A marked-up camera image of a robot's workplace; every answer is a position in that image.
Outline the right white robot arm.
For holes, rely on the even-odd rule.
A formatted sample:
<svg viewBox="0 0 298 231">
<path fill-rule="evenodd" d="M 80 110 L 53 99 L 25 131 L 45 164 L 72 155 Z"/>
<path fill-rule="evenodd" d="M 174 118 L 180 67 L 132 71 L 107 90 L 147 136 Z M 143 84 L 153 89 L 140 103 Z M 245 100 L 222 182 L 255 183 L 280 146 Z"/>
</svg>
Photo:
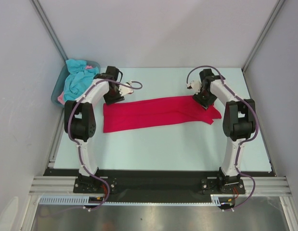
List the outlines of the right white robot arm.
<svg viewBox="0 0 298 231">
<path fill-rule="evenodd" d="M 193 99 L 205 110 L 219 100 L 225 107 L 222 129 L 227 137 L 224 161 L 220 167 L 220 179 L 217 188 L 222 193 L 228 193 L 240 179 L 241 157 L 246 142 L 256 138 L 259 122 L 253 99 L 242 99 L 226 83 L 220 71 L 212 66 L 203 65 L 193 71 L 200 71 L 200 81 L 187 83 L 195 94 Z"/>
</svg>

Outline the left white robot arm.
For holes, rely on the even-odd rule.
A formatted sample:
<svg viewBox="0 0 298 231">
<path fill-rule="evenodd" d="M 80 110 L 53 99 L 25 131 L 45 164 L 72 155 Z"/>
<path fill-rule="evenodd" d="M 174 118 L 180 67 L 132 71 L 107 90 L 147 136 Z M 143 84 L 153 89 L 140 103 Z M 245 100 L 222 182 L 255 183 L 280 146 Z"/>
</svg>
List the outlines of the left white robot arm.
<svg viewBox="0 0 298 231">
<path fill-rule="evenodd" d="M 94 193 L 101 187 L 101 180 L 94 175 L 98 164 L 94 154 L 89 150 L 90 139 L 96 131 L 94 107 L 103 99 L 106 105 L 124 100 L 120 92 L 123 88 L 118 77 L 123 73 L 114 66 L 108 66 L 105 73 L 97 74 L 91 84 L 75 99 L 65 102 L 65 132 L 76 144 L 79 158 L 79 173 L 87 178 L 84 186 Z"/>
</svg>

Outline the red t shirt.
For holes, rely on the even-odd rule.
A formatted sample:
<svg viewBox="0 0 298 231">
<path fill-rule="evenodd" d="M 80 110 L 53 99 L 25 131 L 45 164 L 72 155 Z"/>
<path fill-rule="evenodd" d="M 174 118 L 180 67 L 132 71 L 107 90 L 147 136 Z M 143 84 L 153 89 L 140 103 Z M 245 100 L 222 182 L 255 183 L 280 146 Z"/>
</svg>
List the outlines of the red t shirt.
<svg viewBox="0 0 298 231">
<path fill-rule="evenodd" d="M 191 95 L 157 98 L 103 106 L 104 133 L 204 122 L 211 125 L 221 119 L 220 112 L 210 106 L 204 109 Z"/>
</svg>

